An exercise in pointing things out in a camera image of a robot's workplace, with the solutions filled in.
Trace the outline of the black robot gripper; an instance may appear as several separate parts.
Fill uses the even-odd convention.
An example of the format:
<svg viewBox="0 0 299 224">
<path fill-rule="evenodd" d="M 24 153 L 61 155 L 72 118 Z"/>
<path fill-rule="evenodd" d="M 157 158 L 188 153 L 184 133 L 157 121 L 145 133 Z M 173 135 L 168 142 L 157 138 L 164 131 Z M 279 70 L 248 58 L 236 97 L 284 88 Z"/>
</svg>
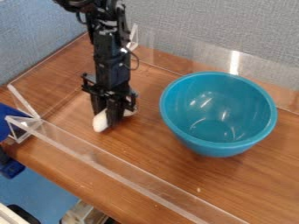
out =
<svg viewBox="0 0 299 224">
<path fill-rule="evenodd" d="M 115 127 L 125 109 L 136 106 L 136 92 L 129 87 L 131 53 L 121 52 L 111 59 L 94 57 L 96 74 L 81 75 L 81 90 L 89 93 L 93 114 L 107 109 L 107 125 Z"/>
</svg>

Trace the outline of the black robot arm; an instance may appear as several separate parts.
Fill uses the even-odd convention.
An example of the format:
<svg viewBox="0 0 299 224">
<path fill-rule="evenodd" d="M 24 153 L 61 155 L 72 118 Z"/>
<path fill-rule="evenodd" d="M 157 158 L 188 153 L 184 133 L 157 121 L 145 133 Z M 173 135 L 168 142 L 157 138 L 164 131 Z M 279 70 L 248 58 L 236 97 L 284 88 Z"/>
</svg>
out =
<svg viewBox="0 0 299 224">
<path fill-rule="evenodd" d="M 92 127 L 101 132 L 136 112 L 136 92 L 129 87 L 131 56 L 127 44 L 131 31 L 123 0 L 52 0 L 88 28 L 93 45 L 96 74 L 81 75 L 81 90 L 89 93 Z"/>
</svg>

